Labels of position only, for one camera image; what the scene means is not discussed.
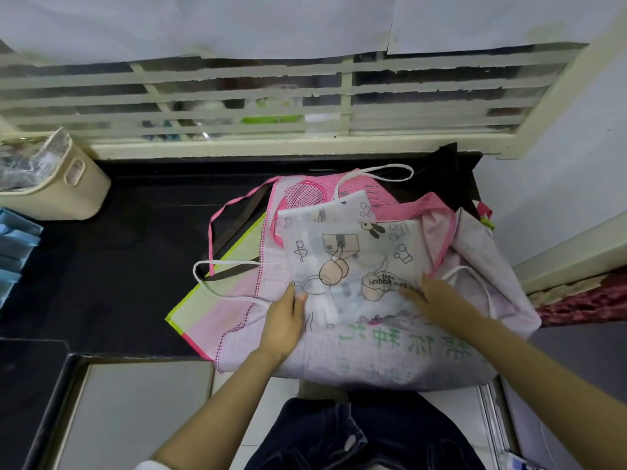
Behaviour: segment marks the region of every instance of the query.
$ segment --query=white strap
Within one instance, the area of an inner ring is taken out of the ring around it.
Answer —
[[[490,298],[490,292],[488,292],[488,286],[485,284],[485,280],[483,280],[483,277],[480,276],[473,268],[468,267],[468,266],[454,267],[442,276],[442,280],[448,281],[453,275],[457,274],[459,271],[462,271],[462,270],[467,271],[482,286],[483,291],[485,292],[485,296],[488,299],[488,313],[490,314],[490,318],[497,320],[498,317],[497,317],[496,311],[494,310],[494,307],[492,306],[492,299]]]
[[[404,168],[406,170],[409,170],[410,175],[407,178],[404,178],[402,180],[388,180],[387,178],[381,178],[378,177],[376,175],[372,175],[368,172],[374,172],[376,170],[381,170],[382,168]],[[371,168],[364,168],[363,170],[356,170],[354,172],[350,172],[350,173],[346,173],[341,179],[340,181],[337,182],[337,186],[335,187],[335,191],[333,192],[333,199],[338,199],[340,197],[340,186],[343,182],[350,180],[351,178],[355,178],[358,176],[366,176],[366,177],[371,177],[374,178],[376,180],[381,180],[381,181],[392,181],[395,183],[399,183],[400,181],[407,181],[409,179],[411,179],[412,176],[414,176],[414,169],[409,166],[409,165],[403,165],[403,164],[398,164],[398,163],[392,163],[389,165],[383,165],[383,166],[372,166]]]
[[[265,264],[283,264],[283,263],[285,263],[285,261],[281,261],[281,262],[255,262],[254,260],[199,260],[197,263],[194,264],[194,268],[192,269],[192,274],[194,274],[194,278],[196,279],[196,282],[198,282],[200,287],[204,288],[207,292],[209,292],[214,297],[220,297],[220,298],[223,298],[225,300],[252,302],[252,303],[256,303],[257,305],[261,305],[263,308],[268,309],[268,307],[270,306],[271,302],[266,301],[266,300],[262,300],[261,298],[249,297],[249,296],[246,296],[246,295],[235,296],[235,297],[228,296],[228,295],[220,295],[215,290],[212,290],[211,287],[209,287],[208,282],[205,282],[204,280],[202,280],[198,276],[198,274],[196,274],[196,268],[200,264],[213,264],[215,266],[220,265],[220,264],[225,265],[225,266],[239,265],[239,264],[251,264],[251,265],[254,265],[254,266],[260,266],[262,264],[265,265]]]

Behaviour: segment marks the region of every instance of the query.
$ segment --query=white sleeve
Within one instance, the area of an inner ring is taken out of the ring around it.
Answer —
[[[168,467],[163,465],[162,463],[155,462],[152,460],[146,460],[145,462],[141,462],[135,470],[170,470]]]

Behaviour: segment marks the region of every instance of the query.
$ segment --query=red cloth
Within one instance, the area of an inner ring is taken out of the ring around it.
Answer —
[[[610,273],[601,286],[537,308],[542,326],[627,320],[627,268]]]

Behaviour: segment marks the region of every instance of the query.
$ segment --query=hand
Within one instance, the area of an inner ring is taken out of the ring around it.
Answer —
[[[430,321],[454,337],[469,341],[474,330],[490,320],[443,280],[432,279],[423,273],[422,283],[422,294],[413,289],[401,290],[401,294],[412,300]]]
[[[271,303],[259,342],[259,351],[275,359],[277,366],[294,351],[305,324],[307,294],[295,298],[295,293],[289,284],[283,296]]]

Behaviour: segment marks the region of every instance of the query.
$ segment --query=forearm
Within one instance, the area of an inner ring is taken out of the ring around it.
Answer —
[[[256,350],[153,456],[172,470],[227,470],[278,359]]]
[[[468,340],[587,469],[627,461],[627,406],[566,370],[503,324],[486,320]]]

